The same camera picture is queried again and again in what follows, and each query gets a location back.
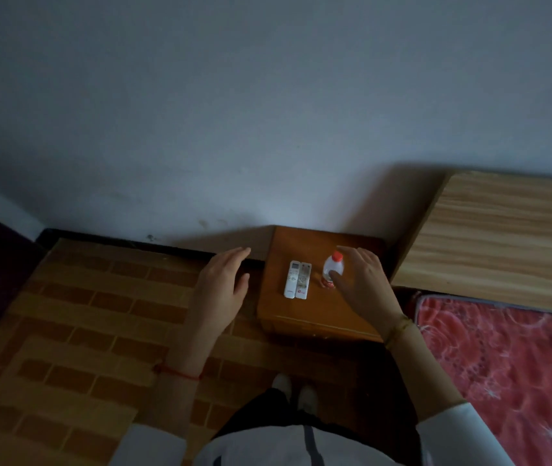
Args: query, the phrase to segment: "foot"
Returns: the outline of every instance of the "foot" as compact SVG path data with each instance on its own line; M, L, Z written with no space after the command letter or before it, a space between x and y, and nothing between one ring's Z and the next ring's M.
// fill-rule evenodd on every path
M298 396L298 410L304 411L307 414L317 415L318 407L319 398L317 397L317 391L307 384L302 388Z
M287 402L291 402L291 393L293 388L291 386L291 378L283 373L278 373L272 381L272 388L278 389L287 397Z

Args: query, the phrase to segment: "black pants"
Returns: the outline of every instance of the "black pants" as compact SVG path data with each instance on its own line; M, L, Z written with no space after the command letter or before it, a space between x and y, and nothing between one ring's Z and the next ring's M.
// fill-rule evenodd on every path
M309 425L318 430L334 433L350 440L367 444L353 431L336 424L325 424L316 416L296 410L282 391L269 388L260 396L233 414L214 438L233 432L257 427L288 427L289 425Z

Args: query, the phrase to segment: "mattress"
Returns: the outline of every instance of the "mattress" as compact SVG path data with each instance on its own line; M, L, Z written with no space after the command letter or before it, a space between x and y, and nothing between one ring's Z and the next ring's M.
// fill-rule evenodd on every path
M415 320L513 462L552 465L552 314L431 294Z

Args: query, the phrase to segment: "black baseboard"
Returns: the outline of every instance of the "black baseboard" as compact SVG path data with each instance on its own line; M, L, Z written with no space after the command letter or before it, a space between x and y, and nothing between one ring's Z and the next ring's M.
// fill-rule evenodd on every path
M158 245L156 243L136 242L135 240L113 239L112 237L102 237L101 235L83 234L81 232L71 232L70 230L61 230L59 228L46 228L40 233L36 243L46 251L52 250L60 239L79 240L81 242L101 243L103 245L114 245L116 247L125 247L127 249L136 249L144 251L153 251L165 255L174 255L176 257L193 258L195 260L209 260L215 253L200 250L180 249L169 245ZM245 266L253 268L263 268L265 262L262 260L247 259Z

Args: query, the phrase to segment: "wood grain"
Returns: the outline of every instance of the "wood grain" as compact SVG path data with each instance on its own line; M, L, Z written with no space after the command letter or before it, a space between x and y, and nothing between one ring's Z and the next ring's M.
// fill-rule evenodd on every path
M380 257L385 250L384 241L375 237L276 226L257 305L257 317L264 329L296 336L381 341L375 329L351 310L336 289L320 284L323 264L337 245L364 247ZM283 294L292 260L313 266L305 300L288 299ZM351 267L347 258L344 261L343 276L350 280Z
M552 179L456 173L392 284L552 311Z

